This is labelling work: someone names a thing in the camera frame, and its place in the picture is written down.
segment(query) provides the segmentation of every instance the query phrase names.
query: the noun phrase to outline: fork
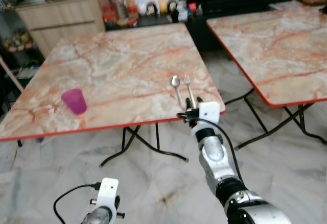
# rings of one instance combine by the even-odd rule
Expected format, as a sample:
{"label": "fork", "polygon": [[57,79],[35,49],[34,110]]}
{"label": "fork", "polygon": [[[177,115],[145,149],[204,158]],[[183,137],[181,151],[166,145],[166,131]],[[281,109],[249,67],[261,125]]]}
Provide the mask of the fork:
{"label": "fork", "polygon": [[193,97],[193,93],[191,90],[191,80],[190,80],[190,76],[188,76],[187,74],[184,75],[184,83],[186,84],[186,86],[189,89],[189,93],[190,93],[190,98],[191,98],[191,103],[192,103],[192,108],[196,108],[196,104],[195,104],[195,100]]}

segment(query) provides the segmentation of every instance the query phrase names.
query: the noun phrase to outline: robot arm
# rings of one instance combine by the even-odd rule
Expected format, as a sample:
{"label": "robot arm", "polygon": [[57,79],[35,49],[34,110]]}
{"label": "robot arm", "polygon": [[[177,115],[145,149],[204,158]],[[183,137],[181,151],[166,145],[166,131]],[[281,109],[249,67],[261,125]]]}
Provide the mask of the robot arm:
{"label": "robot arm", "polygon": [[[217,102],[199,103],[198,109],[188,109],[188,116],[219,121],[220,105]],[[249,191],[229,165],[226,148],[214,131],[215,126],[198,121],[192,134],[198,141],[199,161],[202,165],[211,192],[224,207],[229,224],[291,224],[289,218],[278,208]]]}

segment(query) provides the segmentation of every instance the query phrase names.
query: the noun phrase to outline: pink cup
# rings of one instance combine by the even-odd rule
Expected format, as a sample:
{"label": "pink cup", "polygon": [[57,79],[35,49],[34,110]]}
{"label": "pink cup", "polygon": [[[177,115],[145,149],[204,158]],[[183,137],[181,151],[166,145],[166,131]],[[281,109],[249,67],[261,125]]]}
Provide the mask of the pink cup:
{"label": "pink cup", "polygon": [[80,89],[66,91],[61,96],[61,99],[74,114],[79,115],[85,113],[87,106]]}

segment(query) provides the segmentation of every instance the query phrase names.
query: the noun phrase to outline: tile floor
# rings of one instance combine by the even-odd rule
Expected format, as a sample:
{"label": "tile floor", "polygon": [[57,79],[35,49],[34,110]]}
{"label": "tile floor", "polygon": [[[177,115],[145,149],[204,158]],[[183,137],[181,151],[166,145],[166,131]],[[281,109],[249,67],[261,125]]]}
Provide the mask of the tile floor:
{"label": "tile floor", "polygon": [[[223,52],[205,53],[203,59],[225,101],[250,89],[249,83]],[[269,109],[257,95],[251,103],[268,128],[287,114]],[[307,129],[327,138],[327,103],[306,112]],[[234,145],[262,133],[242,101],[227,106],[220,126]],[[59,223],[53,201],[68,189],[103,177],[120,181],[117,223],[227,223],[223,208],[209,191],[198,162],[190,129],[182,122],[159,125],[161,149],[190,159],[156,154],[135,140],[127,153],[98,165],[120,150],[122,129],[46,138],[41,144],[25,140],[0,144],[0,224]],[[154,126],[140,134],[155,145]],[[327,223],[327,146],[304,136],[294,122],[273,136],[237,151],[247,187],[277,205],[295,224]],[[80,223],[97,193],[80,189],[58,203],[66,223]]]}

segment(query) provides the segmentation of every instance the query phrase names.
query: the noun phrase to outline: spoon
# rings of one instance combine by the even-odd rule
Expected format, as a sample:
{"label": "spoon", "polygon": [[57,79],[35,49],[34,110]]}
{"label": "spoon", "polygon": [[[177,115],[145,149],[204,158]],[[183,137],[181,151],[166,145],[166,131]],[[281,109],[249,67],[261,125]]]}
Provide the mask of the spoon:
{"label": "spoon", "polygon": [[180,84],[179,78],[177,77],[177,75],[174,75],[172,77],[172,79],[170,80],[170,85],[176,89],[177,99],[178,99],[180,108],[183,109],[183,101],[182,101],[182,98],[181,98],[179,90],[178,90],[179,84]]}

